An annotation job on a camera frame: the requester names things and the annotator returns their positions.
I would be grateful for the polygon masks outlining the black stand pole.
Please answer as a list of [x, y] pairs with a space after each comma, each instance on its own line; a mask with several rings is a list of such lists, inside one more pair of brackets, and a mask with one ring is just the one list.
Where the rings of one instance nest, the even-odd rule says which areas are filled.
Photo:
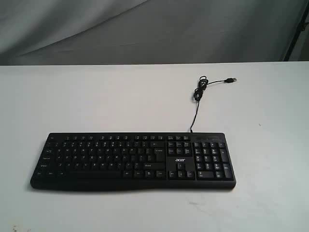
[[299, 39], [300, 34], [305, 31], [307, 25], [309, 24], [307, 22], [307, 16], [308, 15], [309, 15], [309, 1], [306, 2], [306, 7], [305, 7], [305, 9], [302, 13], [302, 16], [301, 16], [298, 24], [297, 24], [293, 38], [292, 38], [292, 40], [289, 44], [289, 47], [287, 49], [287, 52], [284, 56], [283, 61], [289, 61], [291, 54], [292, 54], [292, 52], [293, 52], [293, 50], [296, 46], [297, 40]]

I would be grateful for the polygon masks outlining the black acer keyboard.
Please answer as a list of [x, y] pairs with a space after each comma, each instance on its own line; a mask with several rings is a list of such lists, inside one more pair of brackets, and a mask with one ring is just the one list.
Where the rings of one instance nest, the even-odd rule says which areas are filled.
[[232, 189], [236, 178], [223, 133], [51, 133], [30, 185], [68, 191]]

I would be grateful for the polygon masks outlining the grey backdrop cloth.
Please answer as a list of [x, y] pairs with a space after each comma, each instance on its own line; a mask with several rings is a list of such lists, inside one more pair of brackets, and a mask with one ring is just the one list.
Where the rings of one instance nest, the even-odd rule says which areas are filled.
[[1, 65], [281, 61], [305, 0], [3, 0]]

